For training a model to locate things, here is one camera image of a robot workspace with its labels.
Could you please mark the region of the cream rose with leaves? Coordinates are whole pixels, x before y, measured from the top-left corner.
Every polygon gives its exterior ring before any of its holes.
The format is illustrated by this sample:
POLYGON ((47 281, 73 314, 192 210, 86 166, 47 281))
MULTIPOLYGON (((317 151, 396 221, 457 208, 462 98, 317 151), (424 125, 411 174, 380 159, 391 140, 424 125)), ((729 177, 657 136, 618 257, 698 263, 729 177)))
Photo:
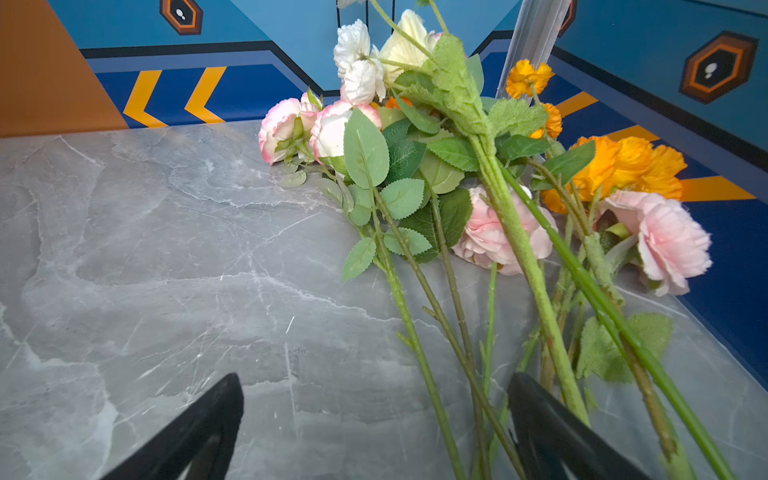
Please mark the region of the cream rose with leaves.
POLYGON ((670 423, 673 408, 715 474, 733 473, 661 365, 670 321, 626 316, 614 278, 637 264, 658 295, 682 295, 710 267, 709 234, 679 200, 681 155, 630 137, 558 142, 556 109, 539 95, 546 64, 519 61, 507 95, 482 96, 480 62, 447 30, 434 33, 405 10, 380 51, 391 102, 430 136, 417 210, 378 208, 413 266, 432 252, 493 275, 523 275, 539 314, 542 385, 588 417, 583 379, 638 386, 672 478, 692 473, 670 423))

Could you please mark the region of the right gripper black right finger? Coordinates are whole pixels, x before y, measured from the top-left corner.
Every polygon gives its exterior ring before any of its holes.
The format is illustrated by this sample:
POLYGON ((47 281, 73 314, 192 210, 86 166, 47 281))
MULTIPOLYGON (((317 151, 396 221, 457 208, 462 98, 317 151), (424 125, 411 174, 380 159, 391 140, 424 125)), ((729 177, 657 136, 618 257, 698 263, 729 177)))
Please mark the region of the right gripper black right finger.
POLYGON ((517 451, 529 479, 647 477, 528 374, 514 374, 507 395, 517 451))

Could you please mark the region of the pink rose spray with leaves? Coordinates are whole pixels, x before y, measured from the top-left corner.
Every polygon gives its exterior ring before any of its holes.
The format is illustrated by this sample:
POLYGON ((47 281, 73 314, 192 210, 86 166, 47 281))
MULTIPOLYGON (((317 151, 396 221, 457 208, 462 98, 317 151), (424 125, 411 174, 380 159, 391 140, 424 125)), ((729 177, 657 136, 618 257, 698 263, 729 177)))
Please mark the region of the pink rose spray with leaves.
POLYGON ((394 96, 389 106, 400 108, 401 115, 386 123, 382 108, 373 104, 339 100, 324 105, 312 92, 283 100, 261 123, 260 152, 269 164, 288 165, 297 183, 317 172, 318 186, 355 227, 359 240, 345 260, 344 279, 356 278, 373 266, 386 275, 404 325, 400 339, 415 355, 454 474, 464 478, 452 425, 395 261, 402 258, 411 267, 427 297, 426 311, 447 339, 469 385, 476 440, 472 476, 486 479, 497 453, 521 467, 512 442, 500 436, 507 413, 492 407, 494 338, 474 342, 460 294, 452 293, 451 307, 441 306, 424 272, 425 264, 448 263, 455 255, 448 242, 458 238, 469 219, 469 189, 462 180, 475 170, 474 153, 466 139, 445 130, 440 118, 416 109, 407 98, 394 96))

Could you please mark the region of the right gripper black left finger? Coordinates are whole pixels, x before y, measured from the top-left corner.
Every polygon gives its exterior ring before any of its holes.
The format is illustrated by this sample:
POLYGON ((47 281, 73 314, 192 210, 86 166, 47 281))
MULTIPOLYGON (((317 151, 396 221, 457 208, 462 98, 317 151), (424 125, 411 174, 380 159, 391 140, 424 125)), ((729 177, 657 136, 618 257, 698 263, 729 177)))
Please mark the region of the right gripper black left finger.
POLYGON ((223 479, 243 412, 239 376, 229 373, 103 479, 223 479))

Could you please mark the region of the white poppy fuzzy green stem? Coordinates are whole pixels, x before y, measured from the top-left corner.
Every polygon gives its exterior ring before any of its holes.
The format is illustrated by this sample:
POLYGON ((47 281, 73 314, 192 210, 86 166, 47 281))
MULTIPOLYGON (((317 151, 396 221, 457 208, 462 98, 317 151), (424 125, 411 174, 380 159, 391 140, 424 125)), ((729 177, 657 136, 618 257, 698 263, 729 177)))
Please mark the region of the white poppy fuzzy green stem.
POLYGON ((416 12, 405 10, 399 19, 389 19, 388 26, 390 36, 382 48, 373 45, 363 20, 338 28, 333 48, 341 82, 337 101, 379 106, 382 120, 390 123, 399 118, 401 109, 390 107, 389 100, 402 96, 416 109, 434 113, 445 130, 469 142, 475 170, 464 176, 462 186, 485 188, 486 201, 496 211, 521 266, 520 275, 533 294, 544 347, 565 405, 577 418, 586 420, 586 404, 566 354, 540 264, 567 247, 552 216, 506 168, 509 155, 498 148, 501 140, 530 138, 545 125, 546 110, 522 99, 486 101, 480 61, 466 54, 457 36, 428 30, 416 12))

